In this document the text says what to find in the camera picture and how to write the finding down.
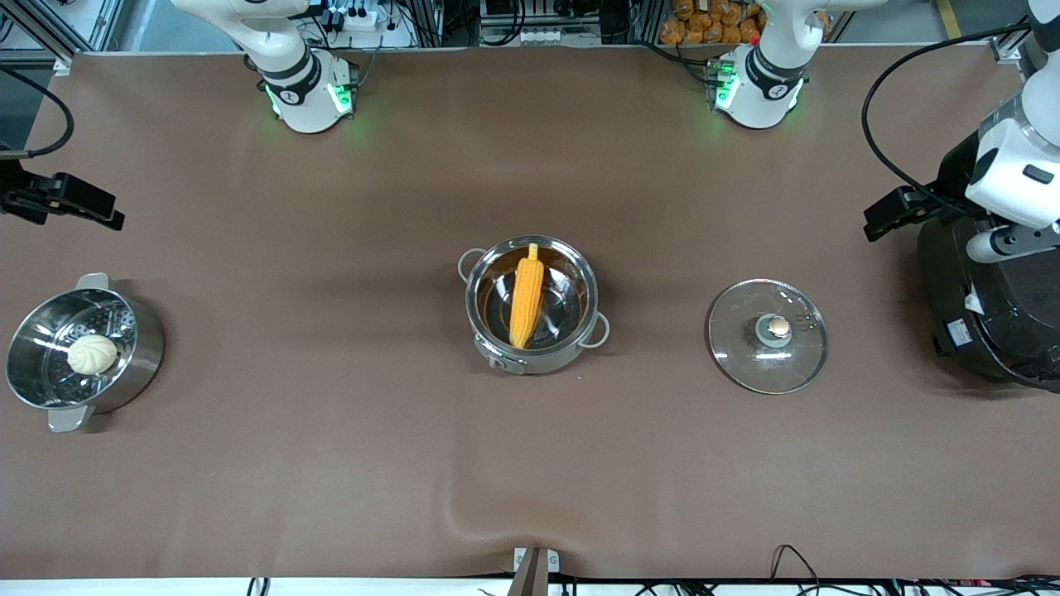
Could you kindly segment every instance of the pot handle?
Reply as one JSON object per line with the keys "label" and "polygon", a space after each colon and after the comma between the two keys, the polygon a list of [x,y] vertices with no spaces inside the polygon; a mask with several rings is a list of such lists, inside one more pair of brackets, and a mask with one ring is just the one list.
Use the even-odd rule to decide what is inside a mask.
{"label": "pot handle", "polygon": [[84,405],[73,409],[52,409],[48,411],[48,427],[52,433],[69,433],[81,428],[95,406]]}
{"label": "pot handle", "polygon": [[463,262],[467,260],[467,257],[471,257],[472,255],[479,255],[479,256],[485,255],[485,249],[469,248],[467,250],[464,251],[463,255],[460,256],[459,259],[457,259],[457,275],[460,276],[460,279],[462,279],[464,283],[467,283],[471,280],[467,278],[467,276],[463,275]]}
{"label": "pot handle", "polygon": [[85,274],[77,280],[75,290],[110,290],[110,276],[107,274]]}
{"label": "pot handle", "polygon": [[[607,317],[603,316],[603,313],[597,313],[596,322],[593,323],[593,331],[596,331],[596,326],[601,320],[603,321],[603,337],[601,337],[596,344],[583,344],[579,341],[578,345],[580,347],[585,348],[586,350],[593,350],[599,348],[600,346],[603,346],[604,341],[606,341],[607,338],[611,337],[611,321],[607,320]],[[590,337],[593,336],[593,332],[589,332],[589,336]]]}

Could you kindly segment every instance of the black cable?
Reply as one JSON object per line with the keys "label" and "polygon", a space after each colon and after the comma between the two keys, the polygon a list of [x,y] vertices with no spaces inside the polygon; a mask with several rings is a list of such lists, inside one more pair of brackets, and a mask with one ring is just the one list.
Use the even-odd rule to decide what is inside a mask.
{"label": "black cable", "polygon": [[1060,575],[1022,575],[1020,577],[1012,578],[1012,581],[1031,581],[1031,580],[1039,580],[1039,581],[1044,580],[1045,583],[1053,584],[1057,581],[1060,581]]}
{"label": "black cable", "polygon": [[949,583],[947,583],[944,581],[942,582],[942,589],[946,590],[947,592],[949,592],[950,594],[952,594],[953,596],[965,596],[964,594],[961,594],[960,592],[957,592],[956,589],[954,589],[952,585],[950,585]]}
{"label": "black cable", "polygon": [[310,15],[310,18],[313,19],[313,22],[317,23],[317,31],[320,32],[320,40],[324,42],[324,48],[331,50],[331,42],[328,41],[328,34],[324,33],[324,27],[320,24],[319,20],[317,20],[316,15]]}
{"label": "black cable", "polygon": [[799,593],[796,594],[795,596],[807,596],[808,594],[815,594],[817,592],[820,592],[822,590],[835,590],[838,592],[843,592],[844,594],[851,594],[852,596],[865,596],[863,592],[858,592],[855,590],[843,588],[842,585],[835,585],[834,583],[818,583],[815,585],[811,585],[806,590],[799,591]]}
{"label": "black cable", "polygon": [[[269,584],[272,583],[272,580],[267,577],[263,577],[261,579],[262,579],[262,589],[258,592],[258,596],[268,596]],[[250,583],[247,585],[247,596],[253,594],[255,583],[258,583],[258,578],[257,577],[250,578]]]}
{"label": "black cable", "polygon": [[814,571],[813,566],[810,565],[810,562],[806,560],[806,557],[803,557],[802,554],[798,551],[798,548],[795,548],[791,544],[781,544],[780,546],[777,546],[776,549],[774,549],[773,566],[770,569],[770,580],[774,580],[777,578],[777,572],[780,569],[780,560],[783,559],[785,550],[791,550],[792,553],[794,553],[795,556],[798,557],[799,561],[802,561],[802,564],[806,565],[806,571],[810,572],[810,577],[813,578],[813,581],[818,584],[820,583],[820,580],[817,579],[817,572]]}
{"label": "black cable", "polygon": [[57,141],[46,147],[26,151],[25,158],[29,159],[32,157],[40,157],[41,155],[48,155],[50,153],[58,151],[63,145],[67,144],[67,141],[69,141],[70,137],[73,136],[73,115],[70,113],[70,108],[67,107],[65,103],[63,103],[63,100],[58,99],[58,97],[55,93],[52,93],[47,88],[38,85],[36,81],[33,81],[32,78],[22,75],[20,72],[16,72],[4,66],[0,66],[0,72],[3,72],[7,76],[11,76],[12,78],[15,78],[16,81],[24,83],[25,85],[29,85],[30,87],[36,89],[38,92],[40,92],[40,94],[48,98],[56,106],[58,106],[59,110],[63,111],[63,118],[66,119],[66,130],[63,132],[63,135],[59,137]]}
{"label": "black cable", "polygon": [[692,65],[692,66],[707,66],[707,60],[695,60],[695,59],[692,59],[692,58],[686,58],[686,57],[681,56],[681,55],[675,56],[675,55],[671,54],[670,52],[667,52],[662,48],[659,48],[658,46],[656,46],[655,43],[652,43],[650,41],[643,41],[643,40],[638,39],[638,40],[634,41],[633,45],[634,46],[642,46],[644,48],[648,48],[649,50],[655,52],[656,54],[662,56],[664,58],[666,58],[666,59],[668,59],[668,60],[670,60],[672,63],[685,63],[685,64]]}
{"label": "black cable", "polygon": [[424,28],[424,27],[423,27],[422,24],[420,24],[420,23],[416,22],[416,20],[414,20],[414,19],[411,19],[411,18],[407,18],[407,19],[406,19],[406,18],[405,18],[405,14],[404,14],[404,13],[402,13],[402,19],[403,19],[403,20],[404,20],[404,21],[405,21],[406,23],[408,23],[408,22],[411,22],[411,23],[412,23],[412,27],[414,27],[417,31],[419,31],[420,33],[422,33],[422,34],[426,35],[427,37],[429,37],[429,38],[434,39],[434,38],[435,38],[435,36],[439,36],[439,37],[443,38],[442,40],[444,41],[444,35],[442,35],[442,34],[439,34],[439,33],[435,33],[435,32],[432,32],[432,31],[430,31],[430,30],[428,30],[428,29],[425,29],[425,28]]}
{"label": "black cable", "polygon": [[685,72],[687,72],[689,74],[689,76],[691,76],[692,78],[699,81],[700,83],[703,83],[707,87],[716,87],[716,86],[721,85],[721,82],[719,82],[719,81],[708,81],[702,74],[700,74],[700,73],[695,72],[694,70],[692,70],[692,66],[690,64],[690,60],[687,59],[687,58],[685,58],[685,56],[681,55],[681,43],[674,45],[673,49],[674,49],[675,52],[677,52],[677,59],[681,60],[681,66],[685,67]]}
{"label": "black cable", "polygon": [[690,596],[714,596],[714,589],[719,584],[714,583],[707,585],[705,581],[700,580],[681,580],[673,583],[673,589],[681,594],[682,590]]}
{"label": "black cable", "polygon": [[[519,12],[522,10],[523,20],[519,20]],[[523,33],[523,28],[527,23],[527,8],[523,5],[523,0],[512,0],[512,29],[501,38],[499,41],[487,41],[482,39],[482,43],[485,46],[491,46],[494,48],[499,48],[500,46],[507,46]]]}
{"label": "black cable", "polygon": [[890,76],[893,72],[898,70],[902,65],[912,60],[913,58],[922,56],[929,52],[934,52],[935,50],[941,50],[942,48],[956,46],[957,43],[964,43],[966,41],[978,41],[982,39],[986,39],[988,37],[993,37],[995,35],[1004,35],[1007,33],[1013,33],[1025,29],[1030,29],[1030,28],[1027,24],[1014,24],[999,29],[991,29],[990,31],[984,31],[980,33],[973,33],[971,35],[965,35],[962,37],[957,37],[954,39],[947,39],[946,41],[939,41],[938,43],[932,43],[931,46],[924,46],[923,48],[920,48],[914,52],[909,52],[908,54],[902,56],[901,58],[898,59],[898,62],[890,65],[887,68],[887,70],[883,71],[883,74],[881,74],[880,77],[876,80],[876,83],[873,83],[872,86],[869,88],[868,94],[865,95],[865,103],[862,105],[862,133],[865,134],[865,140],[868,141],[868,146],[870,150],[872,150],[872,154],[876,155],[877,159],[879,159],[884,165],[886,165],[888,170],[894,172],[895,175],[897,175],[899,178],[904,180],[906,183],[908,183],[911,187],[922,193],[931,200],[937,203],[940,207],[949,209],[960,215],[971,215],[972,213],[968,209],[965,209],[964,207],[950,203],[949,200],[946,200],[936,195],[934,192],[929,190],[928,187],[917,181],[915,178],[913,178],[913,176],[906,174],[901,168],[896,165],[895,162],[888,159],[887,156],[884,155],[882,151],[880,151],[879,145],[876,144],[876,139],[872,138],[872,132],[868,125],[868,108],[869,105],[872,103],[872,98],[876,95],[876,92],[880,89],[880,86],[883,84],[883,82],[886,81],[887,77]]}

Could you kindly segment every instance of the pot rim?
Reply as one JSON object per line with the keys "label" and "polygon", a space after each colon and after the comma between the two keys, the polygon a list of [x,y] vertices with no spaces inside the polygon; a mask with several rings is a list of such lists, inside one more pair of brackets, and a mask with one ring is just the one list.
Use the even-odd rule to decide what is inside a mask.
{"label": "pot rim", "polygon": [[[19,391],[18,389],[16,389],[15,385],[11,382],[11,351],[15,347],[15,339],[18,338],[19,333],[21,333],[22,330],[25,328],[25,326],[30,322],[30,319],[32,319],[38,312],[40,312],[41,310],[43,310],[45,306],[48,306],[49,304],[51,304],[55,300],[58,300],[59,298],[63,298],[64,296],[67,296],[69,294],[75,294],[75,293],[81,293],[81,292],[105,292],[107,294],[110,294],[111,296],[113,296],[113,297],[116,297],[116,298],[118,298],[119,300],[122,301],[122,303],[125,305],[125,308],[127,308],[129,310],[129,312],[132,313],[134,320],[136,320],[137,311],[132,306],[132,304],[128,301],[128,299],[126,299],[121,294],[114,292],[113,290],[110,290],[110,288],[107,288],[107,287],[75,287],[73,290],[68,290],[66,292],[61,292],[59,294],[56,294],[55,296],[52,296],[51,298],[49,298],[49,299],[45,300],[43,302],[41,302],[40,304],[38,304],[36,309],[33,309],[33,311],[31,311],[30,314],[25,315],[25,318],[22,319],[22,322],[18,323],[18,327],[15,328],[15,333],[12,334],[11,340],[7,343],[6,362],[4,363],[4,379],[7,381],[7,387],[11,388],[11,392],[15,393],[16,398],[18,398],[22,403],[24,403],[24,404],[26,404],[29,406],[36,407],[36,408],[39,408],[39,409],[45,409],[45,410],[61,410],[61,409],[77,409],[77,408],[81,408],[81,407],[85,407],[86,405],[92,405],[92,402],[94,402],[98,399],[100,399],[101,397],[103,397],[103,395],[106,393],[108,389],[110,389],[111,387],[113,387],[114,384],[118,383],[118,381],[122,378],[122,374],[125,372],[125,369],[123,368],[120,373],[118,373],[113,378],[111,378],[110,383],[107,383],[106,387],[104,387],[103,389],[101,389],[98,393],[95,393],[91,398],[88,398],[87,400],[85,400],[83,402],[78,402],[78,403],[75,403],[75,404],[69,404],[69,405],[40,405],[40,404],[35,404],[35,403],[31,402],[30,400],[25,399],[22,396],[21,391]],[[131,360],[131,354],[136,353],[137,346],[139,346],[139,344],[140,344],[140,327],[139,327],[139,322],[140,321],[137,320],[137,332],[136,332],[136,334],[132,337],[132,348],[129,350],[130,360]]]}
{"label": "pot rim", "polygon": [[[502,255],[507,255],[516,248],[529,246],[531,243],[537,244],[542,248],[549,248],[560,252],[578,268],[578,273],[585,282],[585,312],[582,313],[582,318],[578,322],[578,327],[562,341],[541,350],[520,350],[498,338],[482,322],[482,318],[478,314],[478,290],[482,282],[482,275],[494,261]],[[471,320],[471,326],[475,330],[475,334],[481,337],[482,341],[499,352],[522,360],[551,356],[558,352],[570,349],[571,346],[582,341],[584,336],[587,333],[591,333],[596,327],[599,300],[600,296],[596,274],[593,273],[593,267],[589,266],[585,257],[573,246],[562,240],[537,234],[510,238],[483,252],[472,268],[471,275],[467,276],[467,287],[464,292],[464,308],[467,311],[467,318]]]}

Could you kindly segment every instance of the stainless steel pot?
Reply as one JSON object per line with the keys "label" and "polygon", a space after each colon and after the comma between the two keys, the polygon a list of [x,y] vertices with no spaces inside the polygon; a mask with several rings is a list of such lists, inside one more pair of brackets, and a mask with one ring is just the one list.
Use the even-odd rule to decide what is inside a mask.
{"label": "stainless steel pot", "polygon": [[[545,264],[541,316],[537,328],[520,350],[509,343],[508,319],[515,288],[515,269],[526,257],[527,246],[538,246],[537,258]],[[469,257],[480,255],[471,273],[464,274]],[[584,257],[569,244],[544,235],[523,235],[493,248],[472,248],[457,262],[457,273],[467,284],[464,304],[475,347],[491,368],[515,374],[541,374],[560,369],[583,349],[603,346],[611,335],[611,322],[598,310],[596,275]],[[588,340],[603,323],[603,335]]]}
{"label": "stainless steel pot", "polygon": [[[114,363],[98,374],[74,372],[67,352],[89,334],[118,347]],[[7,384],[23,402],[48,410],[55,433],[80,428],[92,413],[135,398],[162,360],[162,325],[147,308],[110,290],[106,274],[89,274],[76,287],[30,313],[7,349]]]}

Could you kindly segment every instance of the wire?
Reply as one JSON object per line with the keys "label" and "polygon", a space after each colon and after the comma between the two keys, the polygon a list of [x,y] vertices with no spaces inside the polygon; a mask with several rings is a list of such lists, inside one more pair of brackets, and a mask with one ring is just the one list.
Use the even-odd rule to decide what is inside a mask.
{"label": "wire", "polygon": [[953,594],[953,596],[965,596],[964,594],[957,592],[956,589],[954,589],[952,585],[950,585],[948,582],[944,581],[942,582],[942,589],[949,592],[950,594]]}
{"label": "wire", "polygon": [[835,585],[834,583],[818,583],[816,585],[811,585],[806,590],[799,591],[799,593],[796,594],[795,596],[807,596],[808,594],[815,594],[817,592],[820,592],[822,590],[835,590],[838,592],[843,592],[844,594],[850,594],[852,596],[865,596],[864,592],[858,592],[856,590],[850,590],[848,588],[843,588],[842,585]]}
{"label": "wire", "polygon": [[[272,580],[267,577],[263,577],[261,579],[262,579],[261,582],[262,589],[258,591],[258,596],[268,596],[268,589],[269,585],[272,583]],[[251,594],[254,593],[255,583],[258,583],[258,578],[257,577],[250,578],[250,583],[247,585],[247,596],[250,596]]]}
{"label": "wire", "polygon": [[870,150],[872,150],[872,154],[876,155],[876,158],[879,159],[884,165],[886,165],[888,170],[890,170],[891,172],[894,172],[895,175],[897,175],[899,178],[901,178],[902,180],[904,180],[906,183],[908,183],[909,186],[912,186],[914,189],[916,189],[918,192],[920,192],[921,194],[923,194],[924,196],[926,196],[931,200],[933,200],[936,204],[938,204],[940,207],[949,209],[949,210],[951,210],[951,211],[953,211],[955,213],[958,213],[960,215],[972,215],[972,212],[969,211],[968,209],[965,209],[964,207],[955,205],[955,204],[953,204],[953,203],[951,203],[951,201],[949,201],[947,199],[943,199],[942,197],[936,195],[934,192],[932,192],[931,190],[929,190],[928,187],[925,187],[921,182],[917,181],[915,178],[913,178],[913,176],[909,176],[908,174],[906,174],[901,168],[899,168],[898,165],[896,165],[894,161],[891,161],[890,159],[888,159],[887,156],[883,154],[883,152],[880,150],[879,145],[876,144],[876,139],[872,138],[872,132],[871,132],[871,129],[869,128],[869,125],[868,125],[868,108],[869,108],[869,105],[871,105],[871,103],[872,103],[872,98],[876,97],[876,92],[880,89],[880,86],[883,85],[883,82],[886,81],[887,77],[890,76],[891,73],[894,73],[896,70],[898,70],[899,68],[901,68],[902,65],[904,65],[905,63],[912,60],[913,58],[916,58],[918,56],[922,56],[922,55],[924,55],[924,54],[926,54],[929,52],[934,52],[935,50],[941,50],[942,48],[949,48],[950,46],[956,46],[957,43],[964,43],[966,41],[979,41],[982,39],[986,39],[988,37],[993,37],[995,35],[1005,35],[1005,34],[1008,34],[1008,33],[1014,33],[1017,31],[1023,31],[1023,30],[1026,30],[1026,29],[1030,29],[1029,25],[1027,25],[1027,24],[1014,24],[1014,25],[1003,27],[1003,28],[999,28],[999,29],[991,29],[990,31],[984,31],[984,32],[980,32],[980,33],[973,33],[971,35],[965,35],[964,37],[956,37],[954,39],[947,39],[946,41],[939,41],[938,43],[933,43],[931,46],[924,46],[923,48],[920,48],[919,50],[916,50],[914,52],[909,52],[908,54],[902,56],[901,58],[898,59],[898,62],[896,62],[895,64],[890,65],[887,68],[887,70],[883,71],[883,74],[881,74],[880,77],[876,80],[876,83],[873,83],[872,86],[869,88],[868,94],[865,95],[865,103],[862,105],[862,133],[865,134],[865,140],[868,141],[868,146],[869,146]]}
{"label": "wire", "polygon": [[379,55],[379,50],[383,48],[383,36],[379,35],[379,47],[372,52],[372,57],[368,60],[368,68],[365,69],[365,75],[358,77],[356,89],[360,89],[368,83],[368,75],[372,73],[372,67],[375,66],[375,57]]}
{"label": "wire", "polygon": [[[434,40],[435,37],[437,36],[439,40],[443,40],[444,41],[445,36],[443,35],[443,32],[437,32],[436,33],[436,32],[429,31],[427,29],[424,29],[423,25],[421,25],[420,23],[416,22],[416,19],[412,18],[412,10],[411,8],[409,8],[408,6],[400,5],[400,4],[398,4],[398,2],[395,2],[393,0],[391,0],[391,2],[390,2],[390,8],[387,10],[387,16],[390,18],[390,22],[396,22],[396,20],[394,19],[393,13],[390,12],[390,10],[393,8],[395,5],[398,6],[398,16],[401,17],[402,24],[405,25],[405,31],[408,32],[408,37],[409,37],[410,42],[413,43],[413,46],[410,46],[410,48],[419,48],[420,47],[420,40],[417,39],[416,34],[412,33],[412,30],[408,27],[408,23],[412,23],[412,27],[414,27],[417,31],[419,31],[420,33],[423,33],[424,35],[426,35],[427,37],[429,37],[431,40]],[[407,10],[409,12],[409,14],[406,15],[405,11],[403,8]]]}
{"label": "wire", "polygon": [[681,55],[681,43],[675,43],[674,47],[673,47],[673,50],[675,52],[677,52],[677,59],[681,60],[681,66],[685,67],[685,72],[687,72],[689,74],[689,76],[691,76],[692,78],[699,81],[700,83],[703,83],[707,87],[713,87],[713,86],[721,85],[721,83],[718,82],[718,81],[707,81],[706,78],[703,77],[702,74],[700,74],[700,73],[695,72],[694,70],[692,70],[692,66],[689,64],[690,60],[688,60],[687,58],[685,58],[685,56]]}
{"label": "wire", "polygon": [[810,577],[813,578],[813,581],[817,584],[820,583],[820,580],[817,579],[817,572],[813,569],[813,566],[811,566],[810,562],[806,560],[806,557],[798,551],[798,548],[795,548],[791,544],[781,544],[773,550],[773,566],[770,568],[770,580],[777,578],[777,572],[780,569],[780,560],[783,559],[785,550],[794,553],[795,556],[798,557],[799,561],[802,561],[802,564],[806,565],[806,569],[810,572]]}
{"label": "wire", "polygon": [[[522,10],[523,20],[519,20],[519,12]],[[527,23],[527,7],[523,5],[523,0],[512,0],[512,29],[499,40],[499,41],[487,41],[482,39],[482,43],[485,46],[492,46],[498,48],[500,46],[507,46],[523,33],[523,28]]]}
{"label": "wire", "polygon": [[643,40],[639,40],[638,39],[638,40],[634,41],[633,43],[635,46],[642,46],[644,48],[648,48],[649,50],[655,52],[656,54],[662,56],[664,58],[666,58],[666,59],[668,59],[668,60],[670,60],[672,63],[685,63],[685,64],[689,64],[689,65],[692,65],[692,66],[707,66],[707,60],[694,60],[692,58],[686,58],[686,57],[679,55],[681,52],[678,52],[678,55],[675,56],[675,55],[671,54],[670,52],[667,52],[662,48],[659,48],[658,46],[656,46],[655,43],[652,43],[650,41],[643,41]]}
{"label": "wire", "polygon": [[718,87],[722,84],[720,81],[710,81],[709,78],[705,78],[702,74],[695,72],[695,70],[693,70],[693,67],[705,68],[709,60],[696,60],[692,58],[686,58],[681,54],[681,43],[677,43],[673,47],[674,51],[677,52],[676,55],[671,54],[670,52],[667,52],[662,48],[659,48],[658,46],[651,43],[649,41],[637,40],[634,41],[633,43],[635,46],[642,46],[644,48],[648,48],[649,50],[655,52],[659,56],[662,56],[664,58],[674,64],[679,64],[682,67],[685,68],[685,72],[687,72],[689,76],[708,87]]}
{"label": "wire", "polygon": [[331,42],[328,41],[328,34],[324,33],[324,27],[320,24],[316,15],[310,15],[310,18],[313,19],[313,22],[317,23],[317,31],[320,32],[320,40],[324,42],[324,48],[331,50]]}
{"label": "wire", "polygon": [[3,72],[7,76],[11,76],[12,78],[15,78],[16,81],[24,83],[25,85],[29,85],[30,87],[36,89],[38,92],[40,92],[40,94],[48,98],[56,106],[58,106],[59,110],[63,111],[63,118],[66,119],[66,129],[63,132],[63,135],[58,138],[57,141],[46,147],[41,147],[38,150],[29,150],[24,152],[25,158],[30,159],[33,157],[40,157],[41,155],[48,155],[50,153],[58,151],[63,145],[67,144],[67,141],[69,141],[70,137],[73,136],[73,115],[70,113],[70,108],[67,107],[65,103],[63,103],[63,100],[58,99],[58,97],[55,93],[52,93],[46,87],[38,85],[36,81],[33,81],[32,78],[22,75],[22,73],[20,72],[14,71],[4,66],[0,66],[0,72]]}

